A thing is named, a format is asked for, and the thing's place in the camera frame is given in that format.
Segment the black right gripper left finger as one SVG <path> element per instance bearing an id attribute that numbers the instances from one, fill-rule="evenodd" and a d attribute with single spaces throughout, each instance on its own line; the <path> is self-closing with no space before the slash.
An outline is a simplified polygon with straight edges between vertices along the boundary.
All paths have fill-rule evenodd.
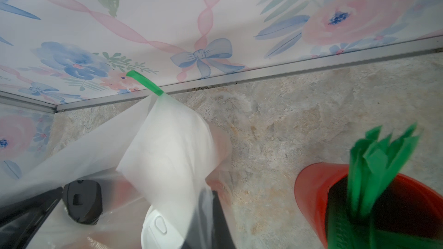
<path id="1" fill-rule="evenodd" d="M 183 242 L 183 245 L 182 245 L 181 249 L 193 249 L 193 245 L 194 245 L 194 241 L 193 240 L 186 239 Z"/>

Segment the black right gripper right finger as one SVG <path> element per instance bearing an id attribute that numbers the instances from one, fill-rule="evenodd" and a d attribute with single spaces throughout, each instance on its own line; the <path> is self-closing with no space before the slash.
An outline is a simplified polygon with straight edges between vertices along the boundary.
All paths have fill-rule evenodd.
<path id="1" fill-rule="evenodd" d="M 213 195 L 213 231 L 211 249 L 236 249 L 228 224 L 222 210 L 218 193 L 212 191 Z"/>

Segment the clear plastic carrier bag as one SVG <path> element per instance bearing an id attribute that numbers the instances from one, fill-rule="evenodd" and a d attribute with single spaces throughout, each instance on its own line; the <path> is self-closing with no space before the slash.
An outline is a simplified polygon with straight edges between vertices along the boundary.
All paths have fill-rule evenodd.
<path id="1" fill-rule="evenodd" d="M 225 131 L 167 94 L 151 95 L 2 186 L 1 208 L 92 180 L 102 189 L 97 224 L 72 220 L 61 199 L 25 249 L 141 249 L 151 205 L 194 249 L 211 249 L 216 191 L 235 244 L 231 152 Z"/>

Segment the green straw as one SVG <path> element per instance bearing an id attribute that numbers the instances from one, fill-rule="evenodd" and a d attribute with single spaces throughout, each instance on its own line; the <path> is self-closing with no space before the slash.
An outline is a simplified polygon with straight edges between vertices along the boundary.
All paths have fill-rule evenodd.
<path id="1" fill-rule="evenodd" d="M 164 94 L 164 91 L 161 88 L 159 88 L 154 82 L 143 76 L 141 73 L 135 70 L 131 70 L 127 72 L 126 75 L 128 77 L 135 79 L 137 82 L 139 82 L 141 85 L 146 87 L 148 90 L 150 90 L 157 96 L 161 96 L 162 94 Z"/>

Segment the white-lid red cup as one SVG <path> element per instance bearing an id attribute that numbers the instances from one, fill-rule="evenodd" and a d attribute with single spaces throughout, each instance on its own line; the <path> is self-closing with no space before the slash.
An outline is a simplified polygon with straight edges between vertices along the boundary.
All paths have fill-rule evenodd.
<path id="1" fill-rule="evenodd" d="M 181 249 L 184 238 L 152 205 L 141 231 L 142 249 Z"/>

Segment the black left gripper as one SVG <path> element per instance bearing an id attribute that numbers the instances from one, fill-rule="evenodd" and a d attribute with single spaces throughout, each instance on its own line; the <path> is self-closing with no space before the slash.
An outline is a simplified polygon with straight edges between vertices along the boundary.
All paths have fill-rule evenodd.
<path id="1" fill-rule="evenodd" d="M 1 208 L 1 248 L 24 249 L 62 199 L 63 188 Z"/>

